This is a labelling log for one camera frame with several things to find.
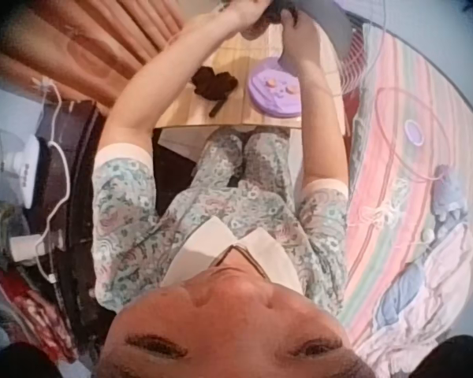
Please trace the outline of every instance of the power cord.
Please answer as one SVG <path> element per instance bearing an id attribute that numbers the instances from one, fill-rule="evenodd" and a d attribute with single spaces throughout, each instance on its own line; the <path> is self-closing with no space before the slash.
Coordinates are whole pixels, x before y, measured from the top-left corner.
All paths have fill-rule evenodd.
<path id="1" fill-rule="evenodd" d="M 43 234 L 40 236 L 39 240 L 35 243 L 35 260 L 37 263 L 37 267 L 39 269 L 40 274 L 42 277 L 48 281 L 50 284 L 55 284 L 57 282 L 56 276 L 54 275 L 54 266 L 52 263 L 52 259 L 50 260 L 50 268 L 51 268 L 51 273 L 47 274 L 44 268 L 42 267 L 42 264 L 40 264 L 40 259 L 39 259 L 39 252 L 38 252 L 38 247 L 39 245 L 44 241 L 46 238 L 47 234 L 50 231 L 50 222 L 53 219 L 54 215 L 56 212 L 60 209 L 61 205 L 63 205 L 65 202 L 67 202 L 70 198 L 70 172 L 69 172 L 69 165 L 66 161 L 66 156 L 65 153 L 63 152 L 63 149 L 60 147 L 59 144 L 57 144 L 54 141 L 54 131 L 56 129 L 56 120 L 58 119 L 58 114 L 61 109 L 61 95 L 58 90 L 58 87 L 56 87 L 56 84 L 52 79 L 43 77 L 42 83 L 41 83 L 42 88 L 44 89 L 44 96 L 43 96 L 43 105 L 44 102 L 46 101 L 46 96 L 47 92 L 49 91 L 49 87 L 52 87 L 54 89 L 54 92 L 56 93 L 56 97 L 58 99 L 58 105 L 56 106 L 56 110 L 54 111 L 53 117 L 51 119 L 50 123 L 50 140 L 47 143 L 49 147 L 54 147 L 56 150 L 58 150 L 58 153 L 60 154 L 61 161 L 63 162 L 63 168 L 65 170 L 65 181 L 66 181 L 66 193 L 65 196 L 60 199 L 58 204 L 54 207 L 53 211 L 50 212 L 49 216 L 46 219 L 46 229 L 44 230 Z M 47 254 L 51 254 L 50 248 L 47 248 Z"/>

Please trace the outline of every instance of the woman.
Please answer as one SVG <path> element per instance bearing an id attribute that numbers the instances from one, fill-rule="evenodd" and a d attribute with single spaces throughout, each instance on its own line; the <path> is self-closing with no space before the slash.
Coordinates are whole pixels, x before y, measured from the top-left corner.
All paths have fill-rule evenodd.
<path id="1" fill-rule="evenodd" d="M 99 302 L 118 312 L 99 376 L 372 376 L 334 317 L 345 287 L 348 168 L 313 21 L 283 13 L 303 103 L 303 201 L 288 132 L 221 128 L 192 186 L 155 215 L 151 133 L 204 60 L 270 0 L 235 0 L 189 28 L 113 108 L 93 177 Z M 237 187 L 228 187 L 240 175 Z"/>

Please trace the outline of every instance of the floral dress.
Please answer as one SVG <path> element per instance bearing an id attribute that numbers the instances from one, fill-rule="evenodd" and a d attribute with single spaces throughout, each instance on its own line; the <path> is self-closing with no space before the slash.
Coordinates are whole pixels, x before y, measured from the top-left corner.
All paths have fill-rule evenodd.
<path id="1" fill-rule="evenodd" d="M 318 185 L 295 209 L 288 166 L 289 131 L 219 128 L 207 140 L 192 185 L 162 217 L 155 212 L 152 164 L 117 157 L 93 172 L 95 294 L 119 311 L 160 287 L 196 229 L 218 217 L 241 239 L 264 228 L 294 264 L 304 294 L 336 315 L 345 291 L 347 197 Z M 229 187 L 232 176 L 240 178 Z"/>

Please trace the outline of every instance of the woman's right hand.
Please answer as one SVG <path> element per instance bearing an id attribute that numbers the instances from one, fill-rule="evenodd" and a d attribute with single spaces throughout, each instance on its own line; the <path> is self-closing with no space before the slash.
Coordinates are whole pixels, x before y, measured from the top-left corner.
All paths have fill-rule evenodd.
<path id="1" fill-rule="evenodd" d="M 298 12 L 295 26 L 288 10 L 282 11 L 281 19 L 284 26 L 282 59 L 287 68 L 299 75 L 311 66 L 321 67 L 321 41 L 315 21 L 305 12 Z"/>

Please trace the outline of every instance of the purple toy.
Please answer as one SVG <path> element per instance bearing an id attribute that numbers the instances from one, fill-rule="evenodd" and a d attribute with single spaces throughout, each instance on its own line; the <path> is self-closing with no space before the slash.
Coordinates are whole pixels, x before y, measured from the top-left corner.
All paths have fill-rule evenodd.
<path id="1" fill-rule="evenodd" d="M 276 57 L 259 63 L 249 76 L 252 101 L 265 114 L 277 118 L 301 115 L 300 81 L 286 72 Z"/>

